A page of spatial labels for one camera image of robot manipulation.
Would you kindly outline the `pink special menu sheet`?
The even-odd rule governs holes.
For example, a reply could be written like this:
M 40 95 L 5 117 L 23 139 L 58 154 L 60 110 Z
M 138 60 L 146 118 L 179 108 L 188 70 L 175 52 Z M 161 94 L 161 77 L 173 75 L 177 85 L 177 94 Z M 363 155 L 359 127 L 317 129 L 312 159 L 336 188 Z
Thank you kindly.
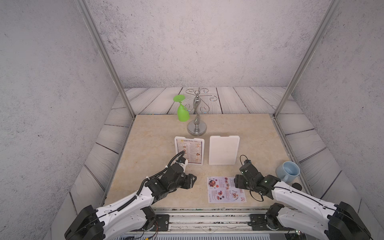
M 247 202 L 245 191 L 235 187 L 235 177 L 208 177 L 207 188 L 210 204 Z

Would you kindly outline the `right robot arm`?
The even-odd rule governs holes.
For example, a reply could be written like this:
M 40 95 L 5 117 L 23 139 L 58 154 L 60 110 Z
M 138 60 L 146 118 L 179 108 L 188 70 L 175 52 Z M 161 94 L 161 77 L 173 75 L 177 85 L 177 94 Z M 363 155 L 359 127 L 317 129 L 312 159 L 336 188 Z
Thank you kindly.
M 242 162 L 236 188 L 275 200 L 265 214 L 268 229 L 295 229 L 319 240 L 370 240 L 371 233 L 355 209 L 308 195 L 281 179 L 263 176 L 250 160 Z

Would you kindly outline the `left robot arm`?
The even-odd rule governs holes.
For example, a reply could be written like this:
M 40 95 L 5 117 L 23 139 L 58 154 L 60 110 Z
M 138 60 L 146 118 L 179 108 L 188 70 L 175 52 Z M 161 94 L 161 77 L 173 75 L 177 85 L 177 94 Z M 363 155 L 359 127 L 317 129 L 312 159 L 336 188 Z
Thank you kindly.
M 191 189 L 197 177 L 186 174 L 187 162 L 174 163 L 145 178 L 131 195 L 104 207 L 83 208 L 64 234 L 67 240 L 112 240 L 133 230 L 148 230 L 156 220 L 152 205 L 178 188 Z

